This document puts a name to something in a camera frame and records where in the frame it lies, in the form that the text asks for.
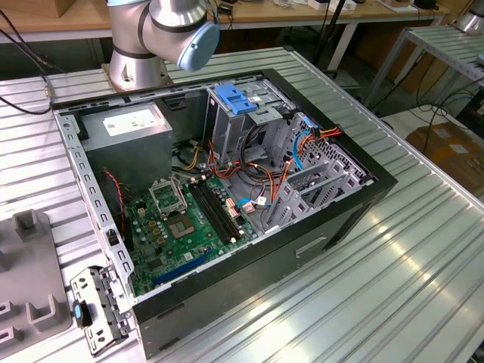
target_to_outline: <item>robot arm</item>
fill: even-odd
[[[201,69],[219,42],[204,0],[108,0],[107,5],[114,43],[110,79],[123,90],[165,83],[160,57],[183,70]]]
[[[484,33],[484,0],[475,0],[455,26],[471,35]]]

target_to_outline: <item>motherboard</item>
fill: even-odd
[[[154,185],[126,214],[136,296],[257,237],[216,177]]]

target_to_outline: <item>computer chassis frame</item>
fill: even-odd
[[[298,110],[310,116],[322,129],[335,127],[335,124],[314,104],[272,69],[199,79],[162,88],[145,89],[141,92],[124,92],[54,105],[59,129],[93,228],[102,250],[109,256],[110,266],[101,269],[103,274],[99,274],[105,283],[104,286],[107,286],[107,280],[116,280],[114,277],[118,271],[119,273],[123,269],[126,271],[126,265],[130,268],[130,258],[126,248],[121,248],[124,247],[123,242],[112,217],[109,218],[110,212],[106,203],[102,203],[104,198],[102,195],[99,196],[100,189],[95,178],[88,180],[85,177],[89,171],[89,165],[82,147],[79,149],[80,143],[77,135],[73,133],[76,112],[87,109],[105,110],[116,105],[123,106],[150,101],[167,95],[188,93],[197,89],[196,85],[216,84],[227,80],[246,79],[251,76],[268,79],[296,105]],[[269,285],[278,282],[334,246],[352,230],[374,204],[388,194],[397,182],[389,172],[348,135],[344,133],[339,135],[335,142],[347,154],[352,155],[358,164],[374,178],[375,182],[365,185],[360,191],[350,194],[337,203],[330,204],[323,210],[288,225],[282,231],[273,228],[264,236],[262,243],[254,243],[248,248],[239,250],[230,258],[226,258],[216,265],[207,266],[201,271],[198,269],[187,278],[171,284],[164,291],[156,294],[150,292],[147,294],[150,296],[142,301],[131,299],[126,305],[126,294],[123,296],[123,292],[119,292],[119,286],[116,289],[107,288],[107,293],[110,293],[110,298],[113,298],[111,300],[116,300],[118,303],[116,295],[124,298],[124,305],[116,304],[117,311],[114,311],[114,315],[118,322],[131,319],[130,328],[138,331],[146,358],[155,356],[181,338],[220,318],[228,310]],[[98,191],[95,198],[92,188],[95,191],[97,188]],[[122,331],[122,334],[114,334],[112,343],[103,349],[98,349],[96,353],[92,351],[92,354],[101,354],[116,341],[126,337],[127,329],[124,328]]]

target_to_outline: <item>green circuit board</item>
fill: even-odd
[[[229,196],[222,183],[213,177],[206,182],[206,186],[228,213],[225,199]],[[257,237],[253,226],[242,217],[238,223],[235,220],[233,223],[243,234],[235,243],[223,244],[191,194],[188,184],[181,185],[181,192],[187,204],[186,211],[172,213],[165,218],[160,215],[149,192],[126,204],[128,228],[132,229],[133,244],[129,254],[135,264],[131,279],[136,296],[154,289],[153,281],[159,276],[197,259],[205,259],[205,262],[214,260]],[[160,189],[155,196],[160,208],[168,207],[177,200],[171,188]]]

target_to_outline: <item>slotted metal table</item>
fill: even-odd
[[[186,81],[274,67],[339,123],[399,183],[351,234],[150,361],[461,361],[484,339],[484,206],[296,52],[283,48],[215,56]],[[112,93],[101,70],[50,77],[56,99]],[[31,110],[46,105],[39,78],[0,83]],[[0,218],[48,214],[69,281],[105,265],[51,114],[0,104]],[[75,325],[4,360],[94,361]],[[144,361],[136,332],[95,361]]]
[[[453,69],[453,74],[445,85],[445,91],[440,95],[439,100],[444,99],[449,94],[460,74],[471,81],[481,79],[479,84],[484,85],[484,66],[479,65],[476,61],[478,55],[484,54],[484,34],[469,36],[450,25],[407,28],[402,30],[400,37],[397,38],[392,50],[371,83],[370,91],[363,102],[365,106],[368,106],[374,99],[378,88],[407,41],[414,43],[417,49],[409,57],[396,82],[410,71],[411,66],[420,57],[422,51],[426,51]]]

